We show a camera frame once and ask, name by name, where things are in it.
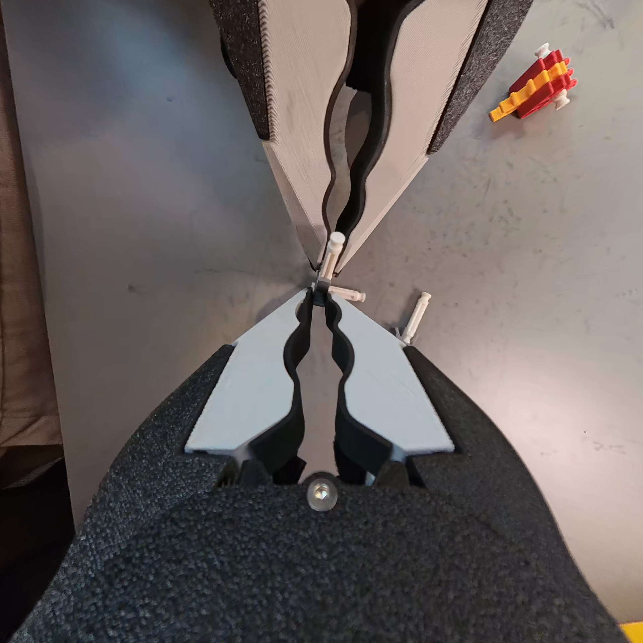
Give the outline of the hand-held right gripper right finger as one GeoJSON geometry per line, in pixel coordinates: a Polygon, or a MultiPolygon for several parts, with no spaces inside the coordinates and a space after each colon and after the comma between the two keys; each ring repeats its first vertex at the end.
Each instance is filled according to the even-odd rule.
{"type": "Polygon", "coordinates": [[[392,469],[421,486],[411,459],[453,454],[456,444],[408,358],[408,346],[342,297],[328,292],[325,300],[331,353],[342,373],[333,443],[339,478],[369,485],[392,469]]]}

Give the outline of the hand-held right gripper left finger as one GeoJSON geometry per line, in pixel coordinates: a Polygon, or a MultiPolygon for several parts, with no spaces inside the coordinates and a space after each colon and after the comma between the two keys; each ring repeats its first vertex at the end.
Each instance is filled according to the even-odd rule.
{"type": "Polygon", "coordinates": [[[297,366],[310,348],[312,289],[302,289],[229,345],[229,357],[185,443],[186,454],[259,462],[296,485],[306,462],[297,366]]]}

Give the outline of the red and yellow connector stack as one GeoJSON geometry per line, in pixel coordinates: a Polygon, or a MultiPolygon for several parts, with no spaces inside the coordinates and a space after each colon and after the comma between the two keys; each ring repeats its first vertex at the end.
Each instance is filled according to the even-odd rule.
{"type": "Polygon", "coordinates": [[[560,49],[544,43],[535,52],[535,62],[512,84],[507,98],[489,112],[495,123],[510,115],[524,119],[554,105],[559,110],[569,104],[568,93],[577,84],[570,58],[560,49]]]}

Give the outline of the person's beige sweatshirt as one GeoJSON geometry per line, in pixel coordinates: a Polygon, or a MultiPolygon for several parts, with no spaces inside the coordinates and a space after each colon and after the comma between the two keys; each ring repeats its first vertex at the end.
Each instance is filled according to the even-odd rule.
{"type": "Polygon", "coordinates": [[[43,289],[1,20],[1,488],[63,457],[43,289]]]}

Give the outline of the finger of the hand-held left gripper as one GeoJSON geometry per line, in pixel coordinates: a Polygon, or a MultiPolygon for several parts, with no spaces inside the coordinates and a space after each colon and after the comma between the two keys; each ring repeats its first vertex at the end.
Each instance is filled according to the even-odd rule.
{"type": "Polygon", "coordinates": [[[259,1],[268,140],[263,147],[310,264],[324,257],[336,180],[330,124],[352,65],[354,1],[259,1]]]}
{"type": "Polygon", "coordinates": [[[338,221],[346,240],[337,271],[426,163],[486,6],[486,1],[407,1],[396,16],[375,72],[371,125],[338,221]]]}

